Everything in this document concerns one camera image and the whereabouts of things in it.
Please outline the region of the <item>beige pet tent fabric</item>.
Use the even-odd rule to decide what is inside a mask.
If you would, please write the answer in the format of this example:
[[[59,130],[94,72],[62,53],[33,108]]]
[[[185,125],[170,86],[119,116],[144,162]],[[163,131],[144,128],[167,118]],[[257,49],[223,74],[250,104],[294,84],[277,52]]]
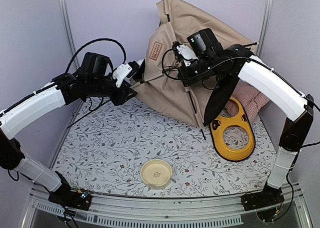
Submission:
[[[161,114],[205,127],[222,111],[255,46],[223,21],[183,0],[157,3],[160,25],[131,84]]]

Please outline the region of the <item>yellow double bowl holder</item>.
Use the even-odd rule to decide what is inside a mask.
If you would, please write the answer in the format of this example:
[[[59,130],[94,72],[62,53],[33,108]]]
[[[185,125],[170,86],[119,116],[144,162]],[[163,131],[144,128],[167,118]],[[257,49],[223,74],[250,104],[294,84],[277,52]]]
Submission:
[[[222,113],[209,124],[209,130],[217,154],[225,160],[240,162],[252,155],[256,140],[242,104],[234,97],[229,100],[237,105],[238,112],[232,117]]]

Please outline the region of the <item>pink checkered cushion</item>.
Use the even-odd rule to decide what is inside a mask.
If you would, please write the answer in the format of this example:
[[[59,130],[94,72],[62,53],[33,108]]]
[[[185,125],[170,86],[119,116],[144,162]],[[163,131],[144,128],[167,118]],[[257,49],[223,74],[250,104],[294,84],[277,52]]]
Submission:
[[[260,109],[270,101],[255,87],[243,81],[238,82],[232,97],[242,104],[250,123],[254,122]]]

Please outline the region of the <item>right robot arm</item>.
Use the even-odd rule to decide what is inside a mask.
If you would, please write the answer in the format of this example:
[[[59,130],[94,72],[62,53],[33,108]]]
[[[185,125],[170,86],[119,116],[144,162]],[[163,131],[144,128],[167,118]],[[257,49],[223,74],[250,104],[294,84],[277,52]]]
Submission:
[[[279,141],[280,152],[258,201],[269,206],[278,192],[291,165],[306,139],[313,122],[313,98],[305,95],[284,80],[273,69],[255,56],[247,46],[234,44],[221,46],[176,47],[177,58],[182,63],[178,79],[184,86],[217,77],[217,87],[211,92],[203,125],[208,125],[219,115],[231,97],[239,80],[249,83],[266,95],[286,115],[285,126]]]

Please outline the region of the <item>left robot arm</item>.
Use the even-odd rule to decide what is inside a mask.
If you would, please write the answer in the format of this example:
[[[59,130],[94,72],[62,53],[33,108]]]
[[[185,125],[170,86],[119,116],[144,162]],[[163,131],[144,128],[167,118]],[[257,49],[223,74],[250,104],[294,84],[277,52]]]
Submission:
[[[59,75],[31,97],[12,109],[0,114],[0,166],[25,175],[32,182],[43,185],[64,205],[74,201],[69,184],[57,172],[43,166],[39,161],[21,151],[16,135],[47,113],[88,97],[108,97],[114,105],[122,105],[136,95],[125,81],[133,68],[124,63],[105,75],[79,69],[73,74]]]

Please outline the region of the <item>floral table mat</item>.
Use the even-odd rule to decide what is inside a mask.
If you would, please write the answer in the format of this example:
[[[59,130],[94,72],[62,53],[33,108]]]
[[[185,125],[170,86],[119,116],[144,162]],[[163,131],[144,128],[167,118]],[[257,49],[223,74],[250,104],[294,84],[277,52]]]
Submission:
[[[121,106],[84,103],[53,169],[74,188],[148,197],[219,196],[263,188],[276,150],[259,117],[252,124],[255,149],[241,162],[215,151],[210,131],[161,115],[137,99]],[[151,190],[142,166],[161,159],[172,167],[169,185]]]

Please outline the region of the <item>cream paw print bowl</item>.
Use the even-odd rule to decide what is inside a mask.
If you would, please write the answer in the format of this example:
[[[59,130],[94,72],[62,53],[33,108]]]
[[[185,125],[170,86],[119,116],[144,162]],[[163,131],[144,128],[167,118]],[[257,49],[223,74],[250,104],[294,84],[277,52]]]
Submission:
[[[140,176],[143,183],[146,187],[153,190],[167,187],[171,181],[172,175],[172,167],[161,159],[149,160],[140,170]]]

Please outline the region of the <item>right aluminium frame post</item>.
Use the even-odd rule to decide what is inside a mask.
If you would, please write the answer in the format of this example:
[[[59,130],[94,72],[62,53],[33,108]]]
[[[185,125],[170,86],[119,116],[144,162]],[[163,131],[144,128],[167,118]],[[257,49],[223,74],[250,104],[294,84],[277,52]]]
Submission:
[[[273,1],[274,0],[265,0],[265,3],[264,3],[262,24],[261,24],[261,29],[259,32],[259,38],[258,38],[256,50],[255,50],[255,54],[259,57],[263,53],[264,44],[266,42],[267,31],[268,31],[270,18],[271,18],[271,14],[272,14]]]

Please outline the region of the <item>aluminium frame post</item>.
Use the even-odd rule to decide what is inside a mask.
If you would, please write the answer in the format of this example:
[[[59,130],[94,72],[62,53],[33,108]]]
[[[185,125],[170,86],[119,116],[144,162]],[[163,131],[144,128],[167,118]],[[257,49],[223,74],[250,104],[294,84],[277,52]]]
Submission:
[[[259,38],[258,38],[256,50],[255,50],[255,54],[259,57],[263,53],[264,44],[266,42],[267,31],[268,31],[270,18],[271,18],[271,14],[272,14],[273,1],[274,0],[265,0],[265,3],[264,3],[262,24],[261,24],[261,29],[259,32]]]
[[[69,18],[68,5],[67,0],[58,0],[59,8],[62,16],[64,31],[66,34],[66,39],[68,43],[68,47],[70,50],[70,54],[74,55],[76,52],[75,42],[72,34],[72,28]]]

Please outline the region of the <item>left aluminium frame post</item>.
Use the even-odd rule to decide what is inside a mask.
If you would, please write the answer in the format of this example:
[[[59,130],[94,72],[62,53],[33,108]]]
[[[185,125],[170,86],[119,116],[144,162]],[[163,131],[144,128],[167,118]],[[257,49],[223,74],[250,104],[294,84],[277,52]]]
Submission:
[[[67,0],[58,0],[59,8],[62,16],[64,31],[66,34],[66,39],[68,43],[68,47],[70,50],[70,54],[74,55],[76,52],[75,42],[72,34],[72,28],[69,18],[68,5]]]

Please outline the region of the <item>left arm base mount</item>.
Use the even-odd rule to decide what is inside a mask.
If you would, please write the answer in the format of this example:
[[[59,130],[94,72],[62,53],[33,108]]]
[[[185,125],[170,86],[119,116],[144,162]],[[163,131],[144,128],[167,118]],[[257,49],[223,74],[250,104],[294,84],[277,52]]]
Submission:
[[[69,188],[60,187],[57,191],[49,194],[50,202],[59,204],[63,207],[71,207],[88,211],[92,202],[92,195],[84,192],[72,191]]]

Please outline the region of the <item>front aluminium rail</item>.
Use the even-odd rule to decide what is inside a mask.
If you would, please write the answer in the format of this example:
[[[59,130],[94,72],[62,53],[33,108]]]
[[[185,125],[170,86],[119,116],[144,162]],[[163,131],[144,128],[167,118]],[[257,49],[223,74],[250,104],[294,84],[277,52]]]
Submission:
[[[138,198],[92,194],[88,210],[64,209],[48,200],[35,185],[29,195],[22,227],[313,227],[297,183],[282,188],[279,220],[259,219],[261,209],[245,210],[241,194],[193,198]]]

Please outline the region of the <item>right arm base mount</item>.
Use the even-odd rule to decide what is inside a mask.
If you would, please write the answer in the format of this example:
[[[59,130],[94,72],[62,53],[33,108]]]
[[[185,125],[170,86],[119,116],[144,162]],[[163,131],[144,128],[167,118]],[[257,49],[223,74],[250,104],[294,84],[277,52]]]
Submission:
[[[247,192],[241,197],[241,203],[245,211],[255,210],[258,219],[264,223],[273,222],[284,202],[282,193],[276,195],[270,192]]]

